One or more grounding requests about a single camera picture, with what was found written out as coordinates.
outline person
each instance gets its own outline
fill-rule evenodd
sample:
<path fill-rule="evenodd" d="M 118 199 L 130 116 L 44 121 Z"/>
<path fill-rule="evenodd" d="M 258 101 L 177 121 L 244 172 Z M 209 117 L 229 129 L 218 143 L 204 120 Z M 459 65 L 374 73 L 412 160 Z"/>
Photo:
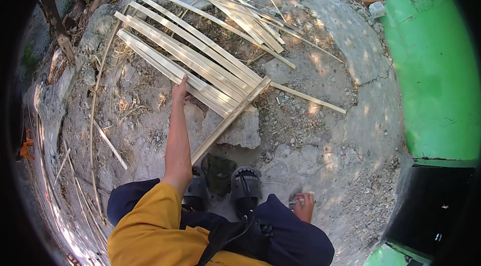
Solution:
<path fill-rule="evenodd" d="M 107 217 L 115 228 L 107 251 L 112 266 L 329 265 L 332 243 L 310 224 L 312 194 L 298 194 L 293 211 L 273 194 L 257 206 L 260 182 L 251 167 L 232 174 L 230 197 L 241 221 L 231 223 L 204 211 L 205 179 L 190 161 L 186 82 L 184 76 L 172 90 L 164 177 L 111 192 Z"/>

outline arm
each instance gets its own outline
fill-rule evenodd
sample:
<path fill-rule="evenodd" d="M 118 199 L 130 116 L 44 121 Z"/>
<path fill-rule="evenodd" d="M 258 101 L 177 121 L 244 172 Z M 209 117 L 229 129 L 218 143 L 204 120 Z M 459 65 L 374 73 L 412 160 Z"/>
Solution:
<path fill-rule="evenodd" d="M 172 90 L 172 110 L 170 113 L 170 130 L 165 152 L 165 174 L 161 182 L 167 183 L 183 196 L 187 185 L 192 180 L 190 163 L 190 145 L 185 123 L 184 104 L 191 96 L 186 90 L 187 75 Z"/>

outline navy blue pants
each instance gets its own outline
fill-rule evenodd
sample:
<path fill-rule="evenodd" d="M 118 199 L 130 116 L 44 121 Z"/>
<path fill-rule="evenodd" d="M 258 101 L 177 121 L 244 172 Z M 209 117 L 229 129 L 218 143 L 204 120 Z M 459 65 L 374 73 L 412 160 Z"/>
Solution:
<path fill-rule="evenodd" d="M 131 182 L 112 190 L 107 205 L 107 217 L 112 225 L 133 210 L 141 197 L 160 182 L 159 179 Z M 328 236 L 312 224 L 301 221 L 279 199 L 270 194 L 259 204 L 254 217 L 272 226 L 269 239 L 268 260 L 273 266 L 319 265 L 328 266 L 334 257 L 334 248 Z M 182 212 L 180 229 L 203 227 L 212 230 L 215 223 L 228 222 L 224 217 L 207 212 Z"/>

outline yellow shirt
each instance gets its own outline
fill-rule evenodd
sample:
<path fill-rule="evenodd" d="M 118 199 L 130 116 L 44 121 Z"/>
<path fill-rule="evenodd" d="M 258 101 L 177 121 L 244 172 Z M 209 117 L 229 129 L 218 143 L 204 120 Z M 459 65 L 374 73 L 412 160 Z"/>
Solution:
<path fill-rule="evenodd" d="M 159 183 L 148 191 L 111 233 L 107 251 L 112 266 L 194 266 L 209 243 L 202 227 L 179 229 L 182 198 L 169 184 Z M 219 251 L 210 266 L 268 266 L 229 251 Z"/>

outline hand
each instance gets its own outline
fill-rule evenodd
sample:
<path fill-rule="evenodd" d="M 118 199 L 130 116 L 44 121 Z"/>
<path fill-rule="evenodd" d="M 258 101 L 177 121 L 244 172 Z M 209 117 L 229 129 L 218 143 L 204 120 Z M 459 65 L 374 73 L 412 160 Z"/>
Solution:
<path fill-rule="evenodd" d="M 186 101 L 192 99 L 192 95 L 187 92 L 186 84 L 187 75 L 184 75 L 182 82 L 180 84 L 176 84 L 172 89 L 172 98 L 174 101 L 182 101 L 185 104 Z"/>
<path fill-rule="evenodd" d="M 294 214 L 302 221 L 310 223 L 314 210 L 314 196 L 311 193 L 298 193 L 297 202 L 294 205 Z"/>

